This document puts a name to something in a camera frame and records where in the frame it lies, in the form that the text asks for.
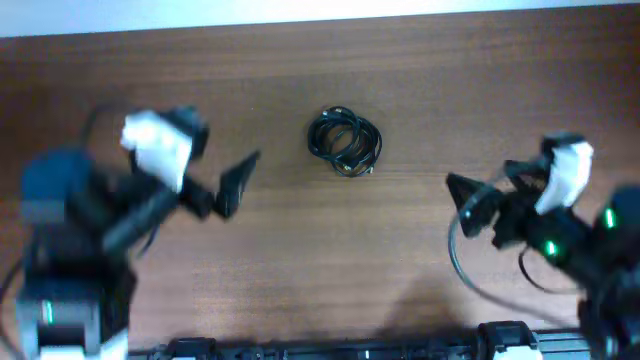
green led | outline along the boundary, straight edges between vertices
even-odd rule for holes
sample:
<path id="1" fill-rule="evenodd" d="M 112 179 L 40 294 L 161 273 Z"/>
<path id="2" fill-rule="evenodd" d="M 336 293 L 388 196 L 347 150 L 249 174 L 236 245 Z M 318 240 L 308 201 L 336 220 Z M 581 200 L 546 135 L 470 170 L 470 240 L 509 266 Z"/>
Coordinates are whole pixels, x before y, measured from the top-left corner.
<path id="1" fill-rule="evenodd" d="M 613 229 L 618 225 L 616 213 L 611 208 L 607 208 L 604 210 L 604 225 L 607 227 L 607 229 Z"/>
<path id="2" fill-rule="evenodd" d="M 42 318 L 47 324 L 53 324 L 53 304 L 51 301 L 42 302 Z"/>
<path id="3" fill-rule="evenodd" d="M 547 256 L 556 256 L 558 254 L 558 247 L 553 241 L 547 241 L 544 243 L 544 251 Z"/>

white plastic part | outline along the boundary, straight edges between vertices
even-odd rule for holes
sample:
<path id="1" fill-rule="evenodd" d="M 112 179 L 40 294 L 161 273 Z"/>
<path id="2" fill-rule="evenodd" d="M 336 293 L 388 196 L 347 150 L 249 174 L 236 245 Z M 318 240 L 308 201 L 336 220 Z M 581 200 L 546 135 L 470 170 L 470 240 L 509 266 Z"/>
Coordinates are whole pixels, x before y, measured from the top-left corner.
<path id="1" fill-rule="evenodd" d="M 136 164 L 176 193 L 191 156 L 192 139 L 151 110 L 128 115 L 120 144 L 135 150 Z"/>
<path id="2" fill-rule="evenodd" d="M 536 203 L 536 211 L 543 215 L 559 206 L 575 203 L 591 175 L 593 148 L 587 142 L 553 149 L 549 182 Z"/>
<path id="3" fill-rule="evenodd" d="M 129 352 L 129 331 L 123 330 L 102 344 L 100 354 L 85 356 L 81 346 L 40 348 L 40 360 L 125 360 Z"/>
<path id="4" fill-rule="evenodd" d="M 513 346 L 505 352 L 496 353 L 493 360 L 542 360 L 542 353 L 528 346 Z"/>

brown wooden surface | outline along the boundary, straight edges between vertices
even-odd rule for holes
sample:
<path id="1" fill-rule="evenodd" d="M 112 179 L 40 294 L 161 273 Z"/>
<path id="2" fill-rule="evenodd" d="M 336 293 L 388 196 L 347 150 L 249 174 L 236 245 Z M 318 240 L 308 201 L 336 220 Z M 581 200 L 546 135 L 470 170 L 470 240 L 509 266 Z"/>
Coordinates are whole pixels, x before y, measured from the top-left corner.
<path id="1" fill-rule="evenodd" d="M 199 224 L 181 211 L 136 263 L 132 346 L 180 335 L 393 337 L 500 319 L 544 327 L 457 280 L 444 177 L 486 177 L 568 129 L 596 148 L 580 214 L 638 181 L 639 15 L 619 6 L 2 39 L 0 270 L 27 239 L 16 203 L 29 159 L 74 139 L 97 104 L 194 104 L 211 138 L 192 173 L 215 185 L 250 151 L 263 157 L 232 221 Z M 382 132 L 372 176 L 339 178 L 308 153 L 306 126 L 334 104 Z M 92 149 L 124 165 L 120 115 L 98 124 Z M 575 297 L 536 292 L 515 253 L 487 239 L 460 246 L 474 280 L 575 320 Z M 528 261 L 541 282 L 567 285 Z M 9 326 L 12 310 L 3 308 Z"/>

robotic arm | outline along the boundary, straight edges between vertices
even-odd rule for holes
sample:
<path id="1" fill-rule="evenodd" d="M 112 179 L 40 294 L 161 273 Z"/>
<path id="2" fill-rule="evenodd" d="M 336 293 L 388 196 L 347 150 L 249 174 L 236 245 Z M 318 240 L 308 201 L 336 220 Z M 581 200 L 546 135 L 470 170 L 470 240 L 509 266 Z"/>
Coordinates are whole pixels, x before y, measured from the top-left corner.
<path id="1" fill-rule="evenodd" d="M 546 137 L 530 162 L 507 161 L 515 191 L 449 174 L 447 185 L 463 233 L 493 225 L 493 245 L 525 243 L 585 290 L 578 305 L 581 331 L 603 358 L 640 356 L 640 187 L 616 189 L 592 225 L 572 206 L 585 187 L 591 147 L 575 134 Z"/>
<path id="2" fill-rule="evenodd" d="M 31 163 L 22 188 L 33 239 L 16 305 L 27 359 L 126 358 L 136 286 L 128 251 L 180 205 L 200 219 L 231 217 L 259 158 L 223 173 L 214 194 L 186 175 L 207 138 L 193 108 L 143 111 L 123 130 L 131 173 L 106 172 L 74 148 Z"/>

